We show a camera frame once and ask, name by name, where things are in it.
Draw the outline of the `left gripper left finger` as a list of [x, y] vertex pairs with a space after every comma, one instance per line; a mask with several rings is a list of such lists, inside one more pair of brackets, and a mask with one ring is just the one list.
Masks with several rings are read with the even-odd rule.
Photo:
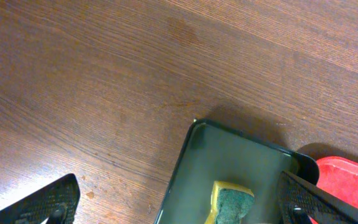
[[0, 210], [0, 223], [72, 224], [80, 200], [74, 174], [67, 174]]

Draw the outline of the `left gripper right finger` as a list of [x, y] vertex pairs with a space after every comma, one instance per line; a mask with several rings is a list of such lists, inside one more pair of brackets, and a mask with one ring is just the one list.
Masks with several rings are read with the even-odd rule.
[[285, 224], [358, 224], [358, 208], [287, 171], [279, 176], [277, 199]]

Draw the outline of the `green and yellow sponge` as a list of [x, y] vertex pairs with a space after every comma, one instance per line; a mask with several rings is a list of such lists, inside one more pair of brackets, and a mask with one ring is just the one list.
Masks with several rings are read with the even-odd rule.
[[241, 224], [255, 201], [253, 192], [241, 185], [214, 181], [211, 208], [205, 224]]

